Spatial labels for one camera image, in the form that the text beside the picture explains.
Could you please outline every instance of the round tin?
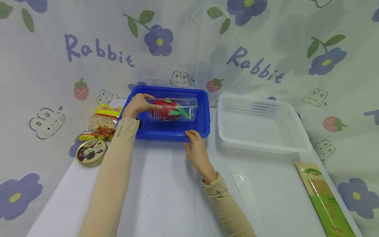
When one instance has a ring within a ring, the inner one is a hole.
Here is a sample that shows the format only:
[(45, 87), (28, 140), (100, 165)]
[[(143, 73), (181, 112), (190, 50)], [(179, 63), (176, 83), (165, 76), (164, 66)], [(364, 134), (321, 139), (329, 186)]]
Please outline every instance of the round tin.
[(103, 140), (92, 139), (79, 146), (76, 151), (76, 160), (87, 167), (101, 164), (108, 146)]

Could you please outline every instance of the red fruit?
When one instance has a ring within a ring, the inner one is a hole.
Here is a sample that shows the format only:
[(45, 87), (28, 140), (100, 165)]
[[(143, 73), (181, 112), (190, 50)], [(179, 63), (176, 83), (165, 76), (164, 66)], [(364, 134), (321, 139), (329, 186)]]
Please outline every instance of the red fruit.
[(209, 90), (209, 92), (216, 92), (216, 91), (219, 91), (222, 87), (222, 81), (224, 79), (213, 79), (213, 80), (210, 80), (207, 82), (207, 89)]
[(327, 117), (323, 122), (323, 126), (326, 130), (331, 132), (339, 132), (342, 131), (343, 127), (347, 127), (342, 123), (340, 118), (334, 116)]
[(87, 84), (83, 81), (83, 78), (80, 81), (75, 83), (74, 95), (78, 100), (85, 100), (88, 96), (88, 87)]
[(178, 103), (174, 100), (169, 100), (169, 99), (155, 100), (152, 104), (160, 105), (163, 107), (163, 109), (161, 110), (150, 110), (150, 113), (153, 115), (153, 118), (163, 119), (163, 120), (174, 120), (180, 117), (180, 114), (179, 115), (170, 114), (170, 111), (177, 112), (176, 107), (178, 106)]

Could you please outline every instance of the white plastic basket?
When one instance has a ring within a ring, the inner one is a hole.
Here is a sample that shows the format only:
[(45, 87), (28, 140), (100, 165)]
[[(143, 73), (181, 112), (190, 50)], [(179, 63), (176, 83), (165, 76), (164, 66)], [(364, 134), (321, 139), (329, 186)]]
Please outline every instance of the white plastic basket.
[(224, 145), (236, 148), (277, 154), (312, 150), (294, 108), (278, 100), (222, 94), (218, 132)]

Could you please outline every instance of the white table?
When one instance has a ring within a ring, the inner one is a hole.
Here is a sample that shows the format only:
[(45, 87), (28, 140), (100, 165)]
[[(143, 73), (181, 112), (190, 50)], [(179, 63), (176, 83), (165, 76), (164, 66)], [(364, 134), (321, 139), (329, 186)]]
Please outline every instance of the white table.
[[(118, 99), (111, 105), (120, 107), (124, 103)], [(219, 145), (217, 109), (210, 109), (211, 133), (206, 139), (209, 159), (223, 175), (258, 237), (326, 236), (293, 160), (318, 164), (356, 236), (362, 237), (314, 151), (291, 158), (226, 151)], [(241, 167), (251, 182), (255, 197), (250, 208), (244, 204), (229, 172), (231, 165)], [(27, 237), (76, 237), (98, 170), (99, 167), (87, 168), (74, 160)], [(182, 144), (136, 140), (118, 236), (225, 236)]]

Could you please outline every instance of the beige arm sleeve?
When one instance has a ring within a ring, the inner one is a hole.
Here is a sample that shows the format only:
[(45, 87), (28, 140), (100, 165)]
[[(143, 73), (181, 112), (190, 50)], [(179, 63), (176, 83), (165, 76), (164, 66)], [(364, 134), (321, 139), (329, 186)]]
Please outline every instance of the beige arm sleeve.
[(226, 229), (229, 237), (256, 237), (253, 227), (234, 198), (230, 195), (221, 174), (218, 178), (207, 185), (202, 184), (208, 196), (215, 204), (218, 216)]
[(115, 237), (129, 184), (133, 143), (139, 122), (119, 121), (99, 173), (79, 237)]

